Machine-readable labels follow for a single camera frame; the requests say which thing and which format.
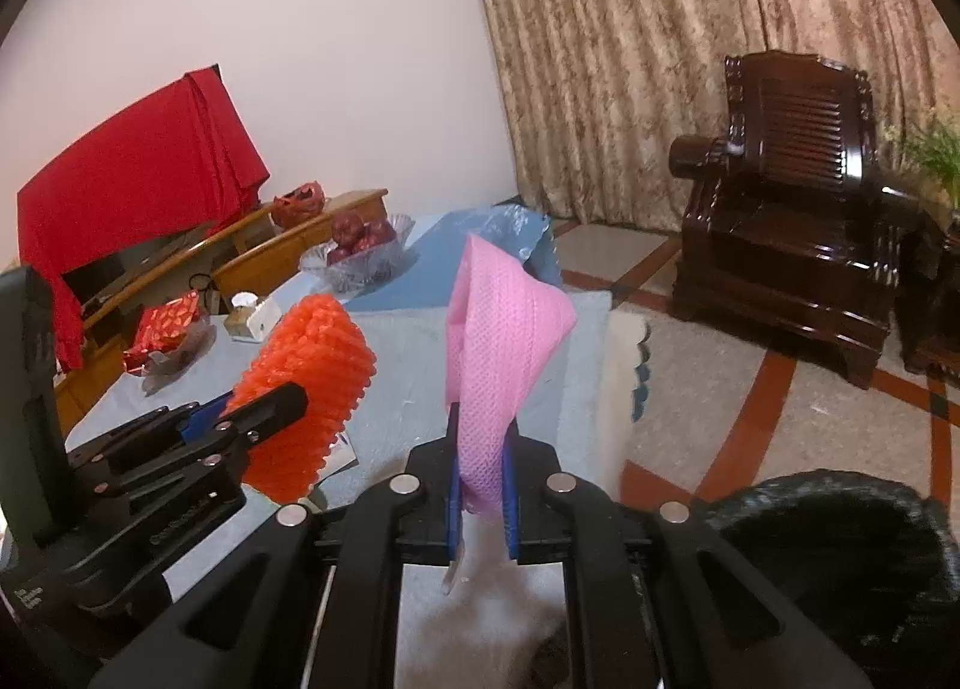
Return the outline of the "orange foam fruit net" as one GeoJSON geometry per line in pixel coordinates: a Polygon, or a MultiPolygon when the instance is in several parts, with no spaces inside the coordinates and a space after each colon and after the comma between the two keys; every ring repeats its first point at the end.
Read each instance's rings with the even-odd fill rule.
{"type": "Polygon", "coordinates": [[[242,481],[277,504],[308,496],[335,436],[373,382],[376,355],[330,294],[311,294],[275,325],[224,411],[233,413],[293,382],[306,393],[301,418],[249,452],[242,481]]]}

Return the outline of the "pink foam fruit net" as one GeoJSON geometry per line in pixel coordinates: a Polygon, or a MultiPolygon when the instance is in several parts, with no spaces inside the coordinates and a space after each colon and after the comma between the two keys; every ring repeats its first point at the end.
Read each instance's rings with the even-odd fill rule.
{"type": "Polygon", "coordinates": [[[565,291],[467,237],[446,315],[446,403],[459,408],[457,463],[470,512],[501,507],[509,425],[574,325],[565,291]]]}

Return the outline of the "black trash bin bag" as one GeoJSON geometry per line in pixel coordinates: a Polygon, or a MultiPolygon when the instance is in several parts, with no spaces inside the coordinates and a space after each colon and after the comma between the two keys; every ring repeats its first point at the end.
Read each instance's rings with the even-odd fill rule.
{"type": "Polygon", "coordinates": [[[958,684],[958,543],[946,508],[854,471],[788,474],[703,517],[875,687],[958,684]]]}

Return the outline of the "white toothpaste box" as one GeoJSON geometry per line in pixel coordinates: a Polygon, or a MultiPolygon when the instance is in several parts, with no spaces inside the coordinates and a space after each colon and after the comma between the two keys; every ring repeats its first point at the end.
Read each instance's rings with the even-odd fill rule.
{"type": "Polygon", "coordinates": [[[322,465],[319,473],[317,473],[317,481],[322,483],[322,481],[331,478],[334,474],[348,470],[348,468],[354,467],[356,464],[358,464],[358,458],[356,458],[355,449],[353,449],[353,444],[350,442],[350,437],[348,437],[345,431],[337,432],[334,442],[332,442],[329,447],[329,452],[325,455],[324,465],[322,465]]]}

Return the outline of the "red snack packet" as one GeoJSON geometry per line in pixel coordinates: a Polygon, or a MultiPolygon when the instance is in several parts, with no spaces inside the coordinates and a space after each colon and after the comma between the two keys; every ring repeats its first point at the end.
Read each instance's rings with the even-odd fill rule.
{"type": "Polygon", "coordinates": [[[169,354],[184,343],[192,325],[202,318],[200,294],[187,291],[156,308],[148,308],[140,317],[132,347],[124,351],[128,374],[141,371],[153,353],[169,354]]]}

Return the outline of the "tissue box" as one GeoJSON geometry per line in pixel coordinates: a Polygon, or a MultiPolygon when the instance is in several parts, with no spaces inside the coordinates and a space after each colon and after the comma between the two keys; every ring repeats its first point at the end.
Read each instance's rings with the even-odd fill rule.
{"type": "Polygon", "coordinates": [[[231,297],[224,329],[233,340],[263,343],[283,315],[275,299],[239,291],[231,297]]]}

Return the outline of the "glass fruit bowl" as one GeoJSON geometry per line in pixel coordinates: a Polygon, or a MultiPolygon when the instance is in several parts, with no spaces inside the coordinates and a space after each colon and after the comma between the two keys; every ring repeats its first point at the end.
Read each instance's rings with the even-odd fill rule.
{"type": "Polygon", "coordinates": [[[325,257],[334,249],[332,235],[317,246],[309,247],[299,258],[302,273],[317,279],[322,293],[336,297],[352,297],[364,291],[384,285],[387,281],[405,272],[415,260],[415,254],[407,247],[407,239],[413,230],[413,219],[407,215],[387,216],[394,226],[397,239],[371,251],[345,258],[335,265],[327,265],[325,257]]]}

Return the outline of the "red apples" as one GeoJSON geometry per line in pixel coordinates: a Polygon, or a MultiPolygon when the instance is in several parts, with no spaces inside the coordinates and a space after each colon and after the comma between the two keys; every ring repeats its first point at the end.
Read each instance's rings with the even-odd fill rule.
{"type": "Polygon", "coordinates": [[[386,218],[364,221],[358,213],[340,213],[334,218],[332,240],[335,247],[327,257],[327,265],[335,265],[345,258],[371,251],[397,239],[394,226],[386,218]]]}

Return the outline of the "grey-blue table cloth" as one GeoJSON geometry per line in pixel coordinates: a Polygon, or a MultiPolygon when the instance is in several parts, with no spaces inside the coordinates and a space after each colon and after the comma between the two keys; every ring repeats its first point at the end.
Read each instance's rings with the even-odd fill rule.
{"type": "Polygon", "coordinates": [[[500,687],[506,648],[560,577],[578,687],[652,687],[644,597],[630,552],[640,519],[519,429],[555,353],[586,333],[555,308],[444,312],[431,350],[392,312],[363,320],[376,377],[348,431],[371,474],[332,507],[215,486],[149,512],[146,546],[203,559],[176,601],[96,673],[101,687],[500,687]]]}

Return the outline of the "red cloth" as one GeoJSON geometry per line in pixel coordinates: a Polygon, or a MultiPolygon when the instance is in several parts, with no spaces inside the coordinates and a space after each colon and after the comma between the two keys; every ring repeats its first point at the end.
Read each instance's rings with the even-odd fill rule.
{"type": "Polygon", "coordinates": [[[251,212],[268,171],[218,67],[187,72],[101,122],[16,196],[20,262],[52,290],[55,356],[82,363],[73,270],[156,237],[251,212]]]}

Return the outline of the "dark wooden side table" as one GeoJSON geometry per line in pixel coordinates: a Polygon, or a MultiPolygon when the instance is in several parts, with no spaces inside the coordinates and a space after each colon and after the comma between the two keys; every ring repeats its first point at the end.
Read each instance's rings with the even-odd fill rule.
{"type": "Polygon", "coordinates": [[[901,241],[895,302],[905,369],[958,386],[958,215],[919,212],[901,241]]]}

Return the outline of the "patterned beige curtain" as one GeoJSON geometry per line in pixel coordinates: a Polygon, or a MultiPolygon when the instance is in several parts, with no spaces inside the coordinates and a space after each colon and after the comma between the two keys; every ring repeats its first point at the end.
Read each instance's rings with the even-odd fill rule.
{"type": "Polygon", "coordinates": [[[679,228],[690,187],[670,176],[683,134],[726,127],[724,62],[817,54],[871,80],[880,156],[958,107],[958,44],[931,0],[482,0],[519,195],[584,223],[679,228]]]}

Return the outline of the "green potted plant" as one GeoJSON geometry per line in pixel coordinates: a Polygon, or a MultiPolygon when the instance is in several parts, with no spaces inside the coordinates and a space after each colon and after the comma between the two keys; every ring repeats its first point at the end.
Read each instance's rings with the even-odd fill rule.
{"type": "Polygon", "coordinates": [[[913,119],[901,134],[901,155],[911,171],[939,187],[939,197],[958,208],[960,135],[958,118],[949,111],[931,109],[924,119],[913,119]]]}

